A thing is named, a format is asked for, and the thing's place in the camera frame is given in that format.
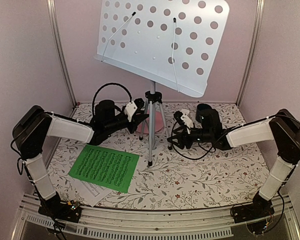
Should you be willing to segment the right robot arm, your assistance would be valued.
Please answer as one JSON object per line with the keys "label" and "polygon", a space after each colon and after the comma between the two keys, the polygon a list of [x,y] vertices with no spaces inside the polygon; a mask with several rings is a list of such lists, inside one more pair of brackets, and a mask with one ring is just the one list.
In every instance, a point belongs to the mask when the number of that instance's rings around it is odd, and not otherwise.
{"label": "right robot arm", "polygon": [[272,198],[279,194],[300,161],[300,122],[287,109],[227,129],[222,127],[218,111],[208,104],[197,107],[200,128],[194,126],[186,110],[176,111],[173,117],[179,127],[172,128],[167,141],[174,150],[190,149],[194,143],[210,143],[212,149],[227,151],[251,143],[275,142],[275,163],[248,208],[252,218],[259,218],[268,210]]}

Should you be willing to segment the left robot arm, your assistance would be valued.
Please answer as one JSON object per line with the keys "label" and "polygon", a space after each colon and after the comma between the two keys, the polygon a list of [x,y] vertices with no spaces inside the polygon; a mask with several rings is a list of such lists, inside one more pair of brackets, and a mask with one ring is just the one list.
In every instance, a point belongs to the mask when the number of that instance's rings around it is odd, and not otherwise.
{"label": "left robot arm", "polygon": [[92,107],[90,122],[45,111],[41,106],[34,105],[16,124],[10,147],[23,160],[29,180],[53,217],[60,217],[65,210],[43,161],[46,138],[57,137],[98,146],[122,129],[133,134],[149,117],[142,110],[144,105],[141,98],[123,107],[118,107],[112,100],[102,100]]}

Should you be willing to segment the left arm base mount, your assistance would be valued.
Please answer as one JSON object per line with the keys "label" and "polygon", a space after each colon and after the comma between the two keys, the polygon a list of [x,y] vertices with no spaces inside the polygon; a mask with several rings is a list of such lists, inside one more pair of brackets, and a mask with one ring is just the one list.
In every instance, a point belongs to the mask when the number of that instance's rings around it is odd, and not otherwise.
{"label": "left arm base mount", "polygon": [[81,218],[82,208],[59,200],[52,201],[50,199],[44,200],[41,203],[38,213],[55,220],[78,223]]}

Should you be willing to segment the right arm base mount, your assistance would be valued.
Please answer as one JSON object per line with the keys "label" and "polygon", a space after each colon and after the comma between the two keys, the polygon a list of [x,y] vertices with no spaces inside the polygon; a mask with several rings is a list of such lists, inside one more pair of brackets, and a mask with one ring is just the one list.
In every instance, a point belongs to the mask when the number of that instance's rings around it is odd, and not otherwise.
{"label": "right arm base mount", "polygon": [[234,222],[236,224],[246,222],[247,230],[255,236],[263,235],[266,232],[273,220],[274,213],[271,202],[265,205],[252,202],[249,204],[239,203],[230,209],[230,215]]}

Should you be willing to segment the green sheet music paper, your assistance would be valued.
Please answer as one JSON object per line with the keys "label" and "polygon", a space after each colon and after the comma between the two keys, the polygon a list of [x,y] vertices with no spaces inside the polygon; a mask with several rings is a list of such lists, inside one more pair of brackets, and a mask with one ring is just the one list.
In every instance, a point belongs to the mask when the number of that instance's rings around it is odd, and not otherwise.
{"label": "green sheet music paper", "polygon": [[87,144],[68,175],[74,179],[127,193],[140,156]]}

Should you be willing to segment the grey perforated music stand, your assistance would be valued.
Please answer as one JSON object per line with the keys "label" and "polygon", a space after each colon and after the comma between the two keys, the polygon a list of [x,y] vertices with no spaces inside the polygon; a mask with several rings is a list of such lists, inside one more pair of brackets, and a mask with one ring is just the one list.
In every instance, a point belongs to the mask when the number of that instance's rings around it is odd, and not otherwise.
{"label": "grey perforated music stand", "polygon": [[95,58],[200,98],[229,13],[225,0],[104,0]]}

